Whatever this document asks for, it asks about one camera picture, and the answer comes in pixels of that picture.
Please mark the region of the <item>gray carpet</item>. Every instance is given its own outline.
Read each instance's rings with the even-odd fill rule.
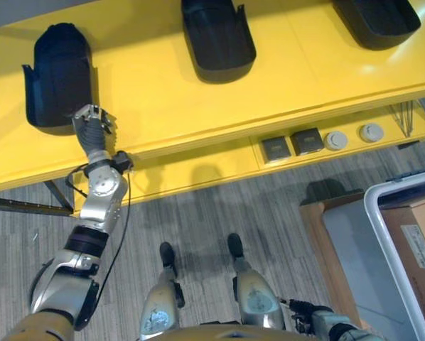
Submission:
[[[328,305],[299,205],[424,168],[425,141],[133,205],[127,240],[102,302],[77,340],[136,339],[145,295],[161,270],[158,246],[164,240],[178,252],[183,326],[239,318],[225,241],[230,232],[241,234],[248,260],[280,296]],[[0,197],[56,204],[43,184]],[[27,314],[33,276],[64,245],[73,223],[72,218],[0,212],[0,338]],[[121,222],[104,253],[99,279],[122,228]]]

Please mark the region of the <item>round knob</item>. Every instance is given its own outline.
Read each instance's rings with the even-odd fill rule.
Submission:
[[[361,128],[360,135],[366,142],[377,142],[383,139],[384,131],[378,124],[369,123]]]
[[[334,151],[339,151],[340,149],[344,149],[348,144],[347,135],[345,135],[341,131],[333,131],[330,132],[326,136],[326,146],[329,149],[333,149]]]

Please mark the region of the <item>yellow shelf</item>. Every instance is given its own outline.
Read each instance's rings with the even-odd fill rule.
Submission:
[[[33,64],[34,43],[53,23],[72,22],[86,35],[99,102],[117,127],[114,150],[140,159],[425,96],[425,0],[411,1],[421,29],[384,51],[361,48],[329,1],[241,2],[257,59],[226,85],[196,77],[178,1],[93,1],[0,28],[0,190],[85,162],[75,136],[26,121],[20,65]]]
[[[425,139],[425,112],[417,103],[414,105],[413,132],[406,137],[397,124],[391,107],[358,112],[353,115],[305,124],[290,129],[282,129],[272,134],[243,138],[227,143],[197,148],[195,150],[162,156],[149,160],[134,159],[136,168],[130,175],[131,202],[141,202],[188,190],[226,183],[231,180],[248,178],[256,175],[281,171],[283,169],[305,166],[311,163],[327,161],[352,155],[362,151],[383,148],[410,141]],[[384,129],[384,138],[369,144],[359,137],[359,129],[367,123],[377,123]],[[348,137],[348,145],[342,151],[323,149],[305,156],[295,156],[290,139],[292,157],[285,161],[265,163],[260,141],[274,136],[290,136],[292,133],[316,127],[322,138],[331,131],[341,131]],[[75,184],[87,191],[86,177],[78,173]],[[84,197],[75,193],[75,207],[80,209]]]

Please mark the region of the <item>white label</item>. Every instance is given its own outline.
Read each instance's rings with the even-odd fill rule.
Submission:
[[[425,238],[423,232],[418,225],[401,225],[401,228],[419,267],[425,269]]]

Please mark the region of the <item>metal rod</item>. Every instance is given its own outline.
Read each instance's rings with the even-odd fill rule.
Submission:
[[[73,212],[73,207],[70,204],[70,202],[67,200],[67,198],[64,196],[64,193],[60,191],[60,189],[57,187],[57,185],[52,181],[44,181],[45,186],[50,190],[51,194],[53,194],[56,198],[56,200],[64,207],[68,208]]]
[[[33,213],[35,215],[63,215],[73,213],[72,208],[33,204],[17,200],[0,199],[0,210],[9,212]]]

